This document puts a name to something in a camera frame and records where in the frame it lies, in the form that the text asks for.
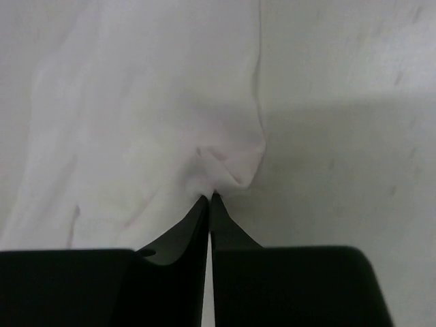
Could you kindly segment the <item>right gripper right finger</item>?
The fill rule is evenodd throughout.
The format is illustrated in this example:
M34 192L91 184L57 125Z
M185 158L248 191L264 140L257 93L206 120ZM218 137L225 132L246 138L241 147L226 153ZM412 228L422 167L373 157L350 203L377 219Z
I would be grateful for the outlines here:
M367 257L347 246L263 247L210 202L217 326L391 326Z

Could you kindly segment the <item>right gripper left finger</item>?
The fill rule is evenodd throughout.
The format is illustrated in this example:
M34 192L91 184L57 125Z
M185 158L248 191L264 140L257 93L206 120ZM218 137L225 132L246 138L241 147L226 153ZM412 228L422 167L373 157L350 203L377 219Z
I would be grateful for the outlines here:
M4 251L2 326L199 326L208 247L201 197L139 249Z

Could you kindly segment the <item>white tank top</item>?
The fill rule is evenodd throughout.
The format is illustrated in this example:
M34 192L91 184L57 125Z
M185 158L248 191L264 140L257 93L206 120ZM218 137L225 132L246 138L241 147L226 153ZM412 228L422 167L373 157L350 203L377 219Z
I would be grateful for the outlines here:
M37 64L1 248L139 249L250 186L259 1L91 1Z

